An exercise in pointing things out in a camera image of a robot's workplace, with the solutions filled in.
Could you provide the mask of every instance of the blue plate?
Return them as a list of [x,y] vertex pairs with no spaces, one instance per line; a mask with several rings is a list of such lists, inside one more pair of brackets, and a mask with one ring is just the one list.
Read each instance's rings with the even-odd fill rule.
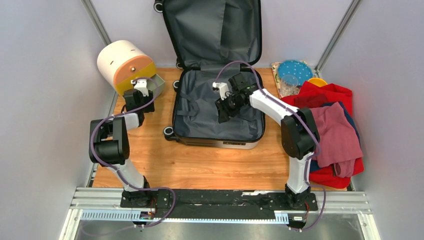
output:
[[298,60],[287,60],[278,66],[278,76],[283,79],[286,75],[292,75],[297,78],[298,86],[314,77],[311,68],[304,62]]

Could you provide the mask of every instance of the yellow plate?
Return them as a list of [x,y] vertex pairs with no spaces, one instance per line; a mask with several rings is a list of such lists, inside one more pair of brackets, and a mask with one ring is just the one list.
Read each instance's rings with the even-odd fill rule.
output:
[[326,81],[324,81],[323,79],[318,78],[318,77],[313,77],[313,78],[309,79],[308,82],[310,82],[311,84],[316,85],[318,87],[328,85],[328,83]]

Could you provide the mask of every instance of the round container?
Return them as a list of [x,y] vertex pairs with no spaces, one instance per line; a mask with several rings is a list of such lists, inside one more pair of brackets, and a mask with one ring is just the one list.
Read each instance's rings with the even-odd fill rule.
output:
[[115,41],[103,48],[97,57],[97,67],[121,96],[133,88],[131,80],[156,74],[153,60],[127,40]]
[[286,75],[294,76],[297,78],[298,86],[302,86],[304,82],[314,76],[308,64],[298,60],[287,60],[280,63],[277,72],[280,79]]
[[319,77],[313,77],[313,78],[309,79],[308,82],[310,82],[311,84],[316,85],[318,87],[323,87],[325,85],[328,85],[328,83],[326,81],[324,81],[324,79],[321,79]]

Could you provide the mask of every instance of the clear glass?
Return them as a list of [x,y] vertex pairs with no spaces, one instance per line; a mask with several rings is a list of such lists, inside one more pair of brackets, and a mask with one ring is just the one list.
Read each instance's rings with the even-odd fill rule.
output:
[[299,80],[293,75],[284,75],[281,77],[281,85],[279,94],[283,97],[290,96],[295,93],[299,85]]

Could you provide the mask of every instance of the suitcase wheel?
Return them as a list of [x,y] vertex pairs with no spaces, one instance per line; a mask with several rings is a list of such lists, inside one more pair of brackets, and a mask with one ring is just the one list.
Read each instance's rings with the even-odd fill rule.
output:
[[175,141],[176,137],[172,126],[167,126],[163,129],[163,135],[167,141]]
[[183,66],[181,65],[180,61],[178,61],[178,59],[176,60],[175,67],[177,69],[183,69]]
[[175,92],[177,92],[179,86],[180,86],[180,80],[176,80],[172,83],[172,87]]
[[157,12],[157,13],[162,13],[164,11],[164,7],[163,7],[163,1],[162,0],[155,0],[154,4],[153,4],[153,9]]

